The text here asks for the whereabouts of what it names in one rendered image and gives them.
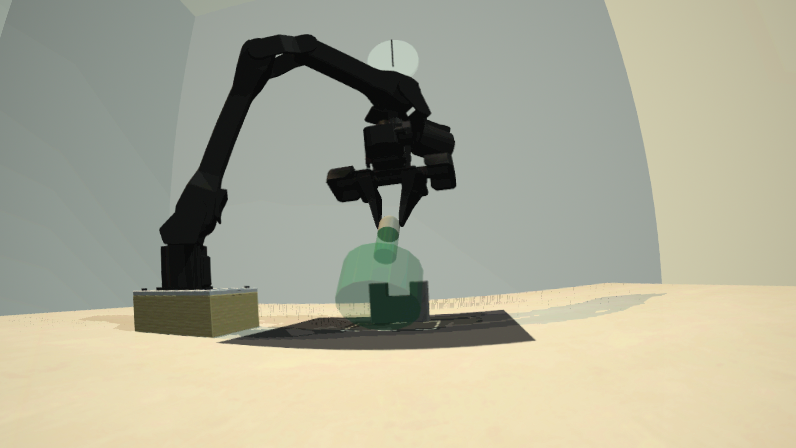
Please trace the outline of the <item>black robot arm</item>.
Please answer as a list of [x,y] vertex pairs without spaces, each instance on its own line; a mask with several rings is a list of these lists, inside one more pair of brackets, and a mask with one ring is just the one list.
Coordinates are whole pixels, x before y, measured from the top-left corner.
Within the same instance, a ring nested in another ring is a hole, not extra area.
[[[276,55],[282,54],[278,56]],[[213,289],[211,258],[204,239],[221,224],[228,200],[222,178],[249,107],[270,78],[307,66],[365,94],[371,104],[363,129],[366,169],[374,159],[398,156],[405,146],[414,155],[453,154],[450,127],[427,120],[432,114],[419,83],[397,71],[373,68],[313,35],[275,35],[247,40],[239,54],[233,86],[214,126],[198,170],[159,228],[162,287],[158,290]],[[415,111],[408,117],[411,108]]]

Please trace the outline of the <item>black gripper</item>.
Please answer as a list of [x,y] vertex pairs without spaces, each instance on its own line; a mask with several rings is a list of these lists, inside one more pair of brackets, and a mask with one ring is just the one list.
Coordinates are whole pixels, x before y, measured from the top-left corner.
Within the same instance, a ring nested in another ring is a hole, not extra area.
[[330,169],[327,185],[338,201],[369,203],[376,225],[382,219],[382,198],[378,186],[402,183],[399,225],[404,227],[412,210],[423,196],[428,195],[427,178],[435,190],[456,188],[456,175],[452,156],[435,153],[424,156],[427,166],[411,166],[411,146],[405,146],[406,162],[398,156],[374,159],[373,169],[355,170],[354,166]]

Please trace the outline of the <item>dark grey flat mat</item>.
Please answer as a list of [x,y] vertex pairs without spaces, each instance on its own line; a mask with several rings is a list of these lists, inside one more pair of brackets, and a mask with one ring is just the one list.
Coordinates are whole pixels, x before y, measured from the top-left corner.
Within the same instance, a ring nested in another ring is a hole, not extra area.
[[395,330],[374,330],[344,317],[315,318],[216,342],[259,347],[324,350],[419,350],[536,341],[505,310],[431,314]]

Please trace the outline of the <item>green glass bottle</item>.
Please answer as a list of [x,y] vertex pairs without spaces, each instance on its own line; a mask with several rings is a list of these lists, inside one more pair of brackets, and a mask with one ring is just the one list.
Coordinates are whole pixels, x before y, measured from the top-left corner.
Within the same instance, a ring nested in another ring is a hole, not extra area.
[[343,262],[335,304],[354,324],[395,330],[419,317],[424,271],[412,253],[398,247],[399,232],[396,217],[383,217],[376,243],[351,250]]

